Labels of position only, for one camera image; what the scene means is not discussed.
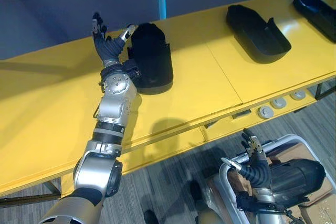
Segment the yellow table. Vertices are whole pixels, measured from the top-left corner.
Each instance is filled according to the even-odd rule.
[[[260,123],[261,104],[335,76],[334,44],[291,2],[242,2],[264,19],[274,17],[292,44],[267,65],[254,63],[234,39],[224,22],[227,6],[155,22],[171,44],[174,84],[163,94],[137,95],[123,140],[124,173]],[[6,164],[0,196],[72,171],[96,122],[101,68],[91,38],[0,62],[0,162]],[[310,95],[286,100],[276,116],[315,102]],[[246,109],[252,114],[230,116]],[[63,194],[70,177],[63,177]]]

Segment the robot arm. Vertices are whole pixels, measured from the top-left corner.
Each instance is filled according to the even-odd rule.
[[[135,30],[130,25],[116,39],[105,39],[106,26],[98,13],[92,19],[92,34],[96,51],[103,61],[101,85],[104,96],[99,104],[97,123],[92,140],[74,170],[75,191],[60,199],[39,223],[98,223],[106,197],[119,189],[122,163],[121,142],[128,122],[130,106],[136,88],[123,71],[118,55]]]
[[[224,164],[240,173],[250,181],[252,196],[248,192],[240,192],[236,197],[237,208],[241,211],[256,213],[258,224],[285,224],[281,215],[286,215],[293,221],[291,224],[305,224],[301,219],[291,215],[284,206],[276,203],[271,190],[271,171],[267,164],[266,154],[259,139],[249,129],[244,129],[242,145],[248,154],[250,165],[242,165],[236,161],[222,158]]]

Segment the person's shoe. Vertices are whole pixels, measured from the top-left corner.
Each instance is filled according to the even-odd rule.
[[[159,221],[152,210],[147,210],[143,213],[143,218],[146,224],[159,224]]]
[[[197,202],[199,200],[203,200],[202,190],[200,188],[199,183],[195,180],[190,182],[190,194],[193,197],[194,202]]]

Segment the cardboard box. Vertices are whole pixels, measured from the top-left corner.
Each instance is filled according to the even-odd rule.
[[[307,224],[336,224],[336,195],[331,194],[310,207],[301,207]]]
[[[277,151],[273,151],[268,153],[268,156],[273,163],[277,163],[279,161],[285,163],[292,159],[298,159],[298,158],[315,160],[315,158],[311,155],[311,153],[304,144],[294,145],[280,153],[278,153]]]
[[[251,184],[241,174],[235,170],[229,170],[227,172],[227,179],[232,186],[232,190],[237,194],[240,191],[247,191],[249,195],[252,195]]]
[[[292,159],[298,159],[298,158],[306,158],[310,160],[315,160],[315,158],[311,155],[311,153],[309,152],[309,150],[306,148],[304,144],[297,144],[282,152],[273,151],[273,152],[270,152],[268,156],[272,160],[273,163],[278,163],[278,162],[285,163]],[[325,178],[319,190],[307,195],[307,197],[309,198],[309,202],[305,202],[300,205],[301,206],[311,206],[312,204],[314,204],[314,202],[323,198],[324,196],[329,194],[331,191],[332,191],[331,183],[329,182],[327,178]]]
[[[301,210],[299,208],[299,206],[293,206],[291,208],[289,208],[288,210],[291,210],[293,213],[292,215],[295,218],[303,218],[303,216],[301,215]],[[291,221],[293,221],[291,218],[287,217],[286,215],[283,215],[283,218],[285,219],[285,223],[289,224]]]
[[[271,165],[273,163],[272,160],[269,157],[266,157],[266,160],[267,160],[268,165]]]

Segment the circular button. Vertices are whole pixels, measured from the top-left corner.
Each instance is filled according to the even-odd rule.
[[[262,119],[269,119],[274,116],[274,112],[269,106],[262,106],[258,109],[258,115]]]
[[[280,98],[277,98],[275,100],[272,100],[271,105],[275,109],[282,109],[287,105],[287,103],[286,103],[286,100],[284,98],[280,97]]]
[[[306,93],[303,90],[299,90],[290,94],[290,97],[292,97],[294,100],[299,101],[306,97]]]
[[[114,74],[110,78],[108,77],[107,80],[108,86],[106,89],[113,94],[122,93],[130,84],[127,76],[123,73]]]

